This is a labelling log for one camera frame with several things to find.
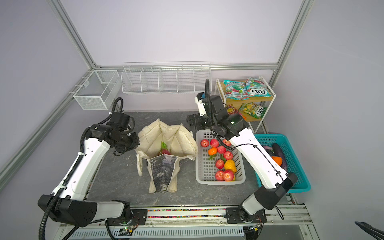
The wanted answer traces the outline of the pink dragon fruit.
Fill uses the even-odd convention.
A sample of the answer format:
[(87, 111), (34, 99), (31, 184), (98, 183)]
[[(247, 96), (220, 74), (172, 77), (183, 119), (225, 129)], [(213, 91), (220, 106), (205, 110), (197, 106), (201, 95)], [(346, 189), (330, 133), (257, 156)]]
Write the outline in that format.
[(163, 155), (163, 154), (171, 155), (171, 153), (168, 150), (168, 146), (165, 142), (161, 142), (161, 150), (160, 150), (159, 155)]

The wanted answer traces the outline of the cream canvas grocery bag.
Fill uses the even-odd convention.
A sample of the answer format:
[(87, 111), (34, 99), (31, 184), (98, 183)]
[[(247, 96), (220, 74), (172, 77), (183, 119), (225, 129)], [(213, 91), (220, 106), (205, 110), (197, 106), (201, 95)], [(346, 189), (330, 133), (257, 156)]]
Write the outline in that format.
[(137, 170), (141, 177), (147, 168), (150, 183), (149, 193), (177, 192), (177, 175), (180, 161), (194, 161), (198, 146), (193, 133), (182, 124), (168, 125), (156, 120), (138, 134), (140, 144), (135, 149)]

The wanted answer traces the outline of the yellow pear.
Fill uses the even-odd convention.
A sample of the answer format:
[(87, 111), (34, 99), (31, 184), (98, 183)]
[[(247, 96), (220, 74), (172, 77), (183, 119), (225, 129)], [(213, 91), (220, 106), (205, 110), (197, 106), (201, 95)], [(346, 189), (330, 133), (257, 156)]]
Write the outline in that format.
[(237, 173), (237, 168), (234, 160), (227, 160), (224, 164), (225, 171), (231, 171), (233, 174)]

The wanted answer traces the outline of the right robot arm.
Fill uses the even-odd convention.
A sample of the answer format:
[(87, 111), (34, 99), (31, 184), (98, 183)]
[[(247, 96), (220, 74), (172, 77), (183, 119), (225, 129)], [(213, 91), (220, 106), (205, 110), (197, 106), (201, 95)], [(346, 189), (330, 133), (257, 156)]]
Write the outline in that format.
[(221, 97), (211, 95), (210, 86), (211, 81), (206, 79), (204, 92), (195, 97), (199, 113), (188, 116), (187, 122), (198, 131), (210, 130), (220, 144), (221, 138), (228, 140), (228, 148), (238, 150), (261, 178), (263, 185), (239, 205), (234, 216), (237, 221), (250, 223), (266, 210), (272, 210), (298, 177), (272, 159), (240, 114), (228, 114)]

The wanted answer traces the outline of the orange Fox's candy bag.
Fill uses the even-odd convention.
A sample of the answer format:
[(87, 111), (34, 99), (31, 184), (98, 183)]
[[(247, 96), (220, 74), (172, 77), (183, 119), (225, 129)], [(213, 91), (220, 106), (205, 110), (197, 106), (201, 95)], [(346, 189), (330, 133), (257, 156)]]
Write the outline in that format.
[(232, 105), (229, 105), (226, 107), (227, 109), (227, 113), (231, 116), (231, 115), (235, 115), (235, 114), (239, 114), (244, 120), (246, 120), (246, 118), (244, 117), (244, 115), (242, 113), (239, 112), (239, 110), (237, 110), (234, 106)]

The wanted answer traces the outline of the pink green candy bag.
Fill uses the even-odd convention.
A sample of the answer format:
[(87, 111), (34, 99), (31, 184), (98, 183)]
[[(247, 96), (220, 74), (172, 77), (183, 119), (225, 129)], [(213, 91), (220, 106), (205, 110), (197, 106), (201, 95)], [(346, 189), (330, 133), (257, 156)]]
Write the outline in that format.
[(226, 99), (244, 101), (249, 98), (244, 82), (224, 80), (224, 85)]

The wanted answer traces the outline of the green Fox's candy bag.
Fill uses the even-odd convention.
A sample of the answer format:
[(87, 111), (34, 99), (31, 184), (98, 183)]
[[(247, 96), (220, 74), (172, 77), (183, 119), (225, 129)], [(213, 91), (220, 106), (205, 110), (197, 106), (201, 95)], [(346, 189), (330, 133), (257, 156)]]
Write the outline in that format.
[(262, 107), (256, 103), (243, 103), (240, 106), (239, 111), (242, 111), (253, 118), (261, 119), (265, 115), (267, 109), (268, 108)]

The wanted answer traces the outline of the teal Fox's candy bag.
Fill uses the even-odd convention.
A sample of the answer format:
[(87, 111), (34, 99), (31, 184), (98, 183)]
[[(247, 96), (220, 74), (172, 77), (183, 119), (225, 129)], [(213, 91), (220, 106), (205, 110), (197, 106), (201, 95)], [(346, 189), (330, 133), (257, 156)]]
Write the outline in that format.
[(246, 80), (246, 90), (250, 97), (269, 98), (272, 95), (269, 93), (264, 82), (260, 79), (250, 78)]

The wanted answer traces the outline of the orange tangerine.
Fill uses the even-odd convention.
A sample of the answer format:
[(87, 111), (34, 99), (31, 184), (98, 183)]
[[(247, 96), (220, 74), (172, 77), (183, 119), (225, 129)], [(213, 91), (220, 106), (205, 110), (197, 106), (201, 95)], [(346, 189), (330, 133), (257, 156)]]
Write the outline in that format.
[(217, 150), (216, 147), (212, 147), (212, 148), (210, 148), (210, 149), (208, 150), (208, 154), (209, 154), (210, 156), (214, 156), (214, 155), (216, 155), (217, 152), (218, 152), (218, 150)]

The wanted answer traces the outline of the white plastic fruit basket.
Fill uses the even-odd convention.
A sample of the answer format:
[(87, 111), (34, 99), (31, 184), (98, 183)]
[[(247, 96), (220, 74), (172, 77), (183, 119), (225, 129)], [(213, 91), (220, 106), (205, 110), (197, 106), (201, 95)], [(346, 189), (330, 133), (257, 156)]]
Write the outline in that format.
[(226, 150), (209, 130), (196, 133), (198, 155), (196, 180), (203, 185), (239, 185), (246, 173), (242, 155), (238, 150)]

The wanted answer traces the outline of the red apple small middle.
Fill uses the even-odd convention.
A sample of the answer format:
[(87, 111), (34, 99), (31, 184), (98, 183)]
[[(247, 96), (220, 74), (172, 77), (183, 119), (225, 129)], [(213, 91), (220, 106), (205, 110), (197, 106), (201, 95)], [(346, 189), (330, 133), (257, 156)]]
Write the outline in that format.
[(225, 167), (225, 162), (221, 159), (217, 160), (215, 163), (217, 169), (223, 169)]

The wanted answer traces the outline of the purple eggplant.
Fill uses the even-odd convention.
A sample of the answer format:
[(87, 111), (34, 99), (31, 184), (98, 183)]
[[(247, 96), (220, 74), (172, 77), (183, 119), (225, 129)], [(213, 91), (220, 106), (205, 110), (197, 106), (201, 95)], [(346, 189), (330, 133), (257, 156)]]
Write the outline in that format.
[(274, 152), (273, 156), (281, 157), (283, 159), (283, 164), (280, 167), (282, 167), (287, 172), (288, 171), (288, 164), (287, 164), (287, 161), (286, 161), (286, 158), (285, 158), (285, 155), (283, 153), (282, 148), (277, 143), (274, 143), (272, 145), (272, 149)]

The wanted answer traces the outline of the teal plastic vegetable basket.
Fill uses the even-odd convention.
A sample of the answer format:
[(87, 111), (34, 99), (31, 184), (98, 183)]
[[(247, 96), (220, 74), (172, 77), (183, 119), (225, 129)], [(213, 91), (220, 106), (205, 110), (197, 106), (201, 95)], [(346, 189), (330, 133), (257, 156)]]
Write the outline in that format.
[(288, 193), (303, 193), (308, 192), (311, 189), (310, 182), (303, 170), (298, 157), (292, 148), (290, 141), (285, 135), (281, 134), (256, 134), (258, 142), (263, 146), (270, 156), (273, 156), (274, 152), (272, 145), (277, 143), (283, 150), (285, 155), (288, 171), (287, 173), (295, 173), (298, 177), (295, 185), (288, 191)]

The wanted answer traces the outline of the small white mesh wall basket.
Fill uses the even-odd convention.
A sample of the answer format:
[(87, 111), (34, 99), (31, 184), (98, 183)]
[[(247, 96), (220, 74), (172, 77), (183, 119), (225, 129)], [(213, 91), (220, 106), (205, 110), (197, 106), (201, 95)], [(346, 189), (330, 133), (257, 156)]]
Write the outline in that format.
[(93, 70), (74, 93), (74, 98), (83, 110), (107, 111), (121, 89), (118, 71)]

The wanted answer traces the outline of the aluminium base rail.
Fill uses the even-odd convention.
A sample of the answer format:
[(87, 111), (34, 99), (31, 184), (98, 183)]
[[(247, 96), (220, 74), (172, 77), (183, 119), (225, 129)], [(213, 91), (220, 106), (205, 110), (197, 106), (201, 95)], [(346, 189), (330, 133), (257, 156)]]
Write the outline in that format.
[(199, 239), (244, 237), (260, 234), (267, 226), (296, 226), (305, 240), (319, 236), (305, 205), (279, 205), (261, 210), (253, 220), (241, 220), (236, 207), (148, 208), (133, 210), (128, 224), (117, 220), (99, 221), (78, 228), (71, 240)]

